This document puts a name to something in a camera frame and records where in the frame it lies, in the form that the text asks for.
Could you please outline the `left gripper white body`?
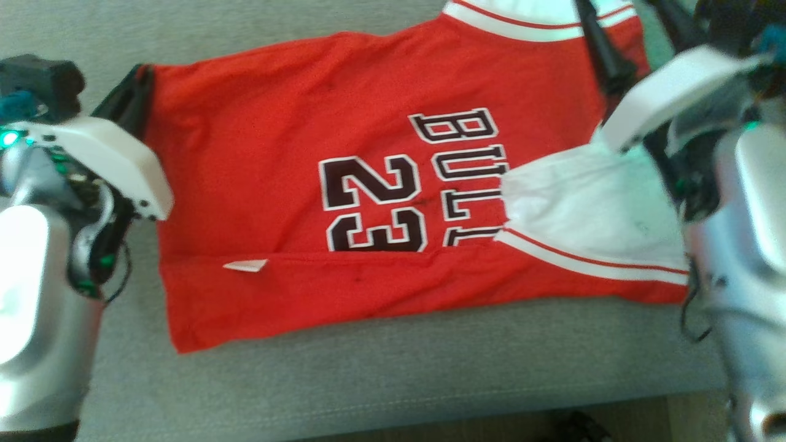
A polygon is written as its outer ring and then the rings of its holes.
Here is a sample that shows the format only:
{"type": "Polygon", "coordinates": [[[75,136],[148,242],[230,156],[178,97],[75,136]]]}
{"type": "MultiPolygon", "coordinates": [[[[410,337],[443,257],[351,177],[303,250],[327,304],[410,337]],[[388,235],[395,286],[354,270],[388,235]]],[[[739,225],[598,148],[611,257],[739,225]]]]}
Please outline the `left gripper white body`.
{"type": "Polygon", "coordinates": [[[16,122],[12,131],[13,238],[121,239],[135,216],[171,213],[154,152],[106,118],[16,122]]]}

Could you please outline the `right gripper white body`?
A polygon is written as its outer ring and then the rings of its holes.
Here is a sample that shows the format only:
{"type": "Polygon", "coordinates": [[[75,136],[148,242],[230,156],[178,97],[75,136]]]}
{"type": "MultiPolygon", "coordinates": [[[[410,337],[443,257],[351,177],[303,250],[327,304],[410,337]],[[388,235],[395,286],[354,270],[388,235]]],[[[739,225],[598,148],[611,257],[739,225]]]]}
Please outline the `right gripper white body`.
{"type": "Polygon", "coordinates": [[[768,72],[768,53],[686,50],[623,95],[601,125],[601,141],[620,154],[643,146],[680,218],[695,223],[719,207],[718,142],[759,120],[756,83],[768,72]]]}

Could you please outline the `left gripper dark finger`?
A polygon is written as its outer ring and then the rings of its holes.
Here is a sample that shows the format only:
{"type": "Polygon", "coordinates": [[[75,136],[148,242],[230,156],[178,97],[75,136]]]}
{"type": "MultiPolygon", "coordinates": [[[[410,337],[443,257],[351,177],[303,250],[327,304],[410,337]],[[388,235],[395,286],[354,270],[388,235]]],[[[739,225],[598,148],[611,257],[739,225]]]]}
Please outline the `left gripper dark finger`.
{"type": "Polygon", "coordinates": [[[140,141],[145,138],[152,95],[154,95],[154,70],[151,65],[142,64],[134,98],[131,99],[120,120],[115,121],[118,126],[140,141]]]}
{"type": "Polygon", "coordinates": [[[120,83],[115,85],[101,103],[93,109],[93,117],[112,121],[120,120],[131,99],[134,98],[141,67],[142,64],[136,64],[132,70],[129,70],[120,83]]]}

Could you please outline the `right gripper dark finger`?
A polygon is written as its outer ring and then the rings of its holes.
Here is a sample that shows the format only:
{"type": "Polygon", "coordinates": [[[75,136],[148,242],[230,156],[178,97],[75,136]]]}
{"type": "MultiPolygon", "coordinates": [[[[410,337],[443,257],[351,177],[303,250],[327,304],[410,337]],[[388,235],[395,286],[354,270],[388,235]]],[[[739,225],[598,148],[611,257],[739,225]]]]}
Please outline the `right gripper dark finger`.
{"type": "Polygon", "coordinates": [[[679,1],[650,1],[676,54],[707,43],[707,34],[679,1]]]}
{"type": "Polygon", "coordinates": [[[609,97],[621,97],[637,79],[637,66],[613,44],[590,1],[575,1],[579,23],[598,86],[609,97]]]}

